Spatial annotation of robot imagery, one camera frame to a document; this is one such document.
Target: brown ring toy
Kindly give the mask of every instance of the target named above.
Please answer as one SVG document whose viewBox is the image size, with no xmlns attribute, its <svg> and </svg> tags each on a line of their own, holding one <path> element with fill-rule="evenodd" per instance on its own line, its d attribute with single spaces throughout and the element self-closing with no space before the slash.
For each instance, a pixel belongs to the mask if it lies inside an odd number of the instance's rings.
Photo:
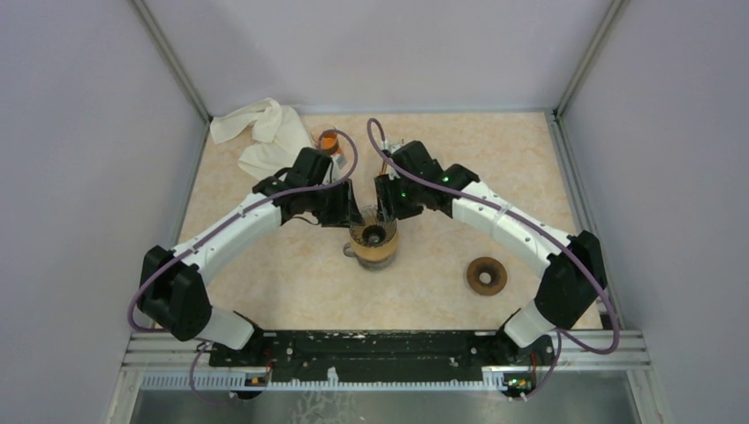
<svg viewBox="0 0 749 424">
<path fill-rule="evenodd" d="M 487 273 L 491 277 L 488 283 L 483 283 L 479 278 L 483 273 Z M 482 296 L 494 296 L 507 285 L 507 270 L 498 260 L 484 256 L 468 265 L 465 278 L 474 292 Z"/>
</svg>

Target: beige table surface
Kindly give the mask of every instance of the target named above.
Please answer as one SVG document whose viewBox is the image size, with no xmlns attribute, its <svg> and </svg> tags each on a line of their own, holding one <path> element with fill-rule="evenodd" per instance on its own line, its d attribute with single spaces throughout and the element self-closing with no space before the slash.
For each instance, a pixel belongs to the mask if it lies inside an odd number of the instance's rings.
<svg viewBox="0 0 749 424">
<path fill-rule="evenodd" d="M 541 113 L 376 115 L 391 141 L 421 140 L 444 168 L 461 163 L 507 201 L 574 232 L 546 119 Z M 382 162 L 369 147 L 370 115 L 305 116 L 307 128 L 333 124 L 360 151 L 352 176 L 359 206 L 375 204 L 372 178 Z M 235 208 L 257 180 L 237 166 L 249 131 L 221 145 L 208 138 L 181 238 L 189 239 Z M 346 229 L 291 220 L 249 246 L 208 287 L 215 306 L 266 329 L 495 329 L 533 298 L 539 278 L 489 236 L 440 213 L 398 223 L 400 246 L 389 268 L 369 271 L 344 257 Z M 492 256 L 509 280 L 492 297 L 472 291 L 468 263 Z M 595 307 L 576 328 L 601 327 Z"/>
</svg>

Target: white cloth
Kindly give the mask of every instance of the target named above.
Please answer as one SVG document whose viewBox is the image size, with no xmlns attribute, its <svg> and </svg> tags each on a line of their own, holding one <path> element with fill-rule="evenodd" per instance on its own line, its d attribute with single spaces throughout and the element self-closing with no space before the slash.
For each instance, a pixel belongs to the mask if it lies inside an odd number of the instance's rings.
<svg viewBox="0 0 749 424">
<path fill-rule="evenodd" d="M 214 118 L 210 125 L 213 142 L 229 141 L 249 125 L 257 142 L 245 149 L 238 165 L 258 179 L 292 166 L 302 148 L 313 146 L 297 111 L 270 98 Z"/>
</svg>

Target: purple cable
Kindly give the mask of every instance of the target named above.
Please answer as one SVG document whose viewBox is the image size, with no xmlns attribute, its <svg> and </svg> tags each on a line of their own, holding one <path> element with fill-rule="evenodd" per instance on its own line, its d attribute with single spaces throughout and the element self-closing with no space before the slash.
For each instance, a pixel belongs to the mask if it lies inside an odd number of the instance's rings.
<svg viewBox="0 0 749 424">
<path fill-rule="evenodd" d="M 212 406 L 227 406 L 229 402 L 221 402 L 221 401 L 215 401 L 208 399 L 207 397 L 203 397 L 199 393 L 199 391 L 195 388 L 195 368 L 198 366 L 198 360 L 200 359 L 200 356 L 207 352 L 208 349 L 210 349 L 211 344 L 210 343 L 203 343 L 198 346 L 198 354 L 195 355 L 195 359 L 193 360 L 193 363 L 190 364 L 190 374 L 189 374 L 189 380 L 190 380 L 190 390 L 193 391 L 193 394 L 204 404 L 212 405 Z"/>
<path fill-rule="evenodd" d="M 231 225 L 234 221 L 238 220 L 241 216 L 247 214 L 249 211 L 258 208 L 268 202 L 274 201 L 275 199 L 288 196 L 290 194 L 297 194 L 297 193 L 308 193 L 308 192 L 316 192 L 318 190 L 327 190 L 329 188 L 333 188 L 335 186 L 340 186 L 344 183 L 348 177 L 350 177 L 354 170 L 356 170 L 356 166 L 359 163 L 359 151 L 356 149 L 356 144 L 354 144 L 351 137 L 349 137 L 348 134 L 346 134 L 343 131 L 337 130 L 337 129 L 331 129 L 323 132 L 320 134 L 320 138 L 318 139 L 318 144 L 322 145 L 322 137 L 325 135 L 328 135 L 330 133 L 336 133 L 342 135 L 346 141 L 349 142 L 349 144 L 352 147 L 353 150 L 353 163 L 352 167 L 338 180 L 332 183 L 323 184 L 323 185 L 313 185 L 310 187 L 299 187 L 299 188 L 292 188 L 290 190 L 285 190 L 282 192 L 278 192 L 275 194 L 271 194 L 270 196 L 266 197 L 265 199 L 261 199 L 259 201 L 256 201 L 252 205 L 242 209 L 241 214 L 235 214 L 233 216 L 230 216 L 226 221 L 222 222 L 220 225 L 216 226 L 210 233 L 206 234 L 205 237 L 198 240 L 192 248 L 185 250 L 183 253 L 177 255 L 174 259 L 164 264 L 162 267 L 160 267 L 154 274 L 152 274 L 141 286 L 140 288 L 135 292 L 135 294 L 132 296 L 132 299 L 130 300 L 130 305 L 127 307 L 127 323 L 130 324 L 130 327 L 136 331 L 145 332 L 145 333 L 161 333 L 166 331 L 165 329 L 150 329 L 148 327 L 141 327 L 138 325 L 134 318 L 133 313 L 135 312 L 135 307 L 138 304 L 138 299 L 140 299 L 140 296 L 143 296 L 143 293 L 148 290 L 148 287 L 151 286 L 151 284 L 156 281 L 156 279 L 161 276 L 164 272 L 167 271 L 167 269 L 174 266 L 176 263 L 182 261 L 184 258 L 189 256 L 190 254 L 195 254 L 198 252 L 198 249 L 200 249 L 201 246 L 208 243 L 213 237 L 216 236 L 219 232 L 223 231 L 226 227 Z"/>
<path fill-rule="evenodd" d="M 404 170 L 400 166 L 398 166 L 392 159 L 390 159 L 387 155 L 385 155 L 384 152 L 380 149 L 380 147 L 377 145 L 377 141 L 375 140 L 375 136 L 372 134 L 372 124 L 377 125 L 377 129 L 380 131 L 380 139 L 382 141 L 385 141 L 385 131 L 382 129 L 382 125 L 380 124 L 380 121 L 377 119 L 371 117 L 367 121 L 367 135 L 369 136 L 369 142 L 372 143 L 372 147 L 374 147 L 374 150 L 377 152 L 377 154 L 385 161 L 390 167 L 392 167 L 394 170 L 398 172 L 398 174 L 410 179 L 411 181 L 414 181 L 416 183 L 419 183 L 423 186 L 435 189 L 437 191 L 447 193 L 453 196 L 462 197 L 464 199 L 468 199 L 469 201 L 475 201 L 476 203 L 480 203 L 481 205 L 488 206 L 497 212 L 502 212 L 502 207 L 492 203 L 491 201 L 486 201 L 484 199 L 481 199 L 479 197 L 473 196 L 468 193 L 462 193 L 458 190 L 453 190 L 448 187 L 444 187 L 435 183 L 431 183 L 429 181 L 426 181 L 423 178 L 419 178 L 415 175 L 413 175 L 411 172 L 408 172 L 407 170 Z M 611 346 L 609 346 L 606 349 L 596 349 L 592 346 L 589 346 L 573 335 L 571 335 L 569 332 L 567 332 L 564 329 L 559 329 L 562 334 L 567 336 L 573 343 L 576 345 L 582 347 L 583 349 L 598 353 L 599 355 L 608 355 L 615 351 L 617 347 L 619 346 L 619 326 L 617 325 L 617 313 L 614 311 L 614 307 L 611 305 L 611 302 L 609 300 L 609 297 L 606 296 L 606 293 L 601 288 L 601 285 L 598 284 L 597 281 L 595 281 L 595 277 L 593 274 L 591 274 L 590 270 L 585 266 L 585 264 L 570 250 L 567 248 L 567 246 L 563 245 L 561 242 L 559 242 L 556 238 L 552 237 L 551 234 L 544 231 L 540 226 L 536 225 L 535 223 L 532 223 L 528 219 L 526 219 L 524 216 L 521 216 L 512 210 L 505 210 L 504 213 L 507 216 L 510 216 L 511 218 L 515 219 L 516 221 L 522 223 L 526 227 L 530 228 L 531 230 L 541 234 L 542 237 L 544 237 L 546 240 L 548 240 L 551 244 L 553 244 L 555 247 L 557 247 L 559 250 L 561 250 L 568 258 L 570 258 L 570 261 L 575 264 L 575 267 L 577 267 L 580 272 L 585 276 L 587 281 L 593 286 L 593 289 L 595 290 L 595 293 L 601 298 L 601 301 L 603 302 L 603 305 L 606 306 L 606 312 L 609 314 L 609 318 L 613 325 L 614 330 L 614 337 L 611 341 Z"/>
</svg>

